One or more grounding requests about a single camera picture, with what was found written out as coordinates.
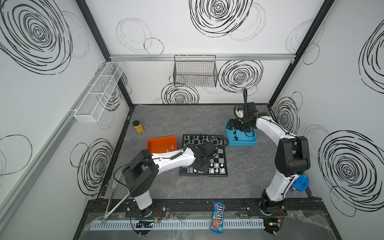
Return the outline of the blue plastic tray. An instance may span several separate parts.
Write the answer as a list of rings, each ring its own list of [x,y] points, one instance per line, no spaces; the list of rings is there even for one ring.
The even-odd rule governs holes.
[[[226,120],[226,138],[229,140],[229,146],[232,147],[252,147],[257,142],[257,136],[254,128],[244,127],[239,121]]]

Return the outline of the blue lidded plastic container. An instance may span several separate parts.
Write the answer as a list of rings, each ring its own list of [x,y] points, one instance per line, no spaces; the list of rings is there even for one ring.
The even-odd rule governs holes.
[[[300,175],[292,184],[296,191],[305,191],[309,186],[309,178],[306,175]]]

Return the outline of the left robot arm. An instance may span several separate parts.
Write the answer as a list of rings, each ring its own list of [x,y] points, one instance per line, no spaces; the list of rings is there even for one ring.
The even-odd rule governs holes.
[[[155,178],[163,172],[184,166],[192,167],[198,172],[209,171],[211,160],[219,154],[214,143],[218,141],[222,142],[222,148],[229,145],[226,137],[213,136],[200,144],[185,144],[182,149],[173,152],[151,154],[149,150],[140,151],[129,163],[121,166],[128,193],[112,210],[106,210],[105,217],[112,214],[128,198],[136,201],[140,211],[150,212],[153,206],[150,187]]]

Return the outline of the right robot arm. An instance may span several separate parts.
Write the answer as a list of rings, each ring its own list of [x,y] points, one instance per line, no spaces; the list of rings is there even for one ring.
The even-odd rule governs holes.
[[[310,169],[309,142],[304,136],[284,129],[266,113],[260,113],[253,102],[248,102],[248,90],[242,89],[244,104],[234,107],[234,119],[226,121],[226,134],[229,145],[239,145],[239,135],[245,136],[254,130],[264,132],[276,145],[276,173],[270,185],[263,190],[260,209],[270,216],[282,210],[286,194],[294,181]]]

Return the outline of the orange plastic tray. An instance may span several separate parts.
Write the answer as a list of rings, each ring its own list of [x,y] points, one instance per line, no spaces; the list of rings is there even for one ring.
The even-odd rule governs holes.
[[[177,138],[175,136],[170,136],[149,139],[147,149],[151,154],[162,154],[176,151],[178,149]]]

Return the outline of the black white chess board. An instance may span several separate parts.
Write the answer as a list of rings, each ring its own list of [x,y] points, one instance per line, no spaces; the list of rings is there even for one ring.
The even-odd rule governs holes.
[[[180,167],[180,176],[215,176],[215,177],[227,177],[227,160],[225,152],[225,144],[227,143],[223,139],[223,135],[214,139],[217,135],[203,135],[203,134],[183,134],[182,147],[188,145],[202,145],[208,141],[212,142],[216,146],[217,153],[213,159],[210,159],[208,167],[204,171],[194,169],[191,166]]]

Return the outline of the yellow jar black lid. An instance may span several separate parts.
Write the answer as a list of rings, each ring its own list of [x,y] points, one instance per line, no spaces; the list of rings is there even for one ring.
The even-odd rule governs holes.
[[[143,126],[141,125],[140,121],[134,120],[133,126],[135,127],[135,129],[139,135],[144,132]]]

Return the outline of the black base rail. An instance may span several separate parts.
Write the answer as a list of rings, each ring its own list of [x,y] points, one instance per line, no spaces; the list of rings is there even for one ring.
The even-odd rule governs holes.
[[[226,212],[245,212],[250,217],[265,217],[261,210],[260,199],[218,199],[226,206]],[[150,208],[154,213],[150,216],[158,216],[159,210],[163,217],[171,212],[209,212],[214,206],[214,199],[155,199]],[[108,200],[90,200],[84,210],[83,217],[96,213],[103,217],[107,209]],[[285,211],[325,211],[326,207],[320,198],[288,198],[285,199]],[[126,200],[114,211],[115,214],[122,213],[124,216],[144,217],[142,211],[133,200]]]

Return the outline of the M&M's candy bag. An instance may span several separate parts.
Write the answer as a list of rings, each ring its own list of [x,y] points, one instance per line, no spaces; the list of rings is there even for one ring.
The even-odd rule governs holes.
[[[216,234],[223,233],[224,213],[226,206],[220,202],[214,202],[210,230]]]

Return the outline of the white mesh wall shelf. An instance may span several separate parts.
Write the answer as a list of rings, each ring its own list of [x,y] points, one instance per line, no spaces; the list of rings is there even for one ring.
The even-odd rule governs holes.
[[[100,120],[123,72],[124,66],[121,62],[101,64],[95,75],[95,81],[74,113],[78,122],[96,123]]]

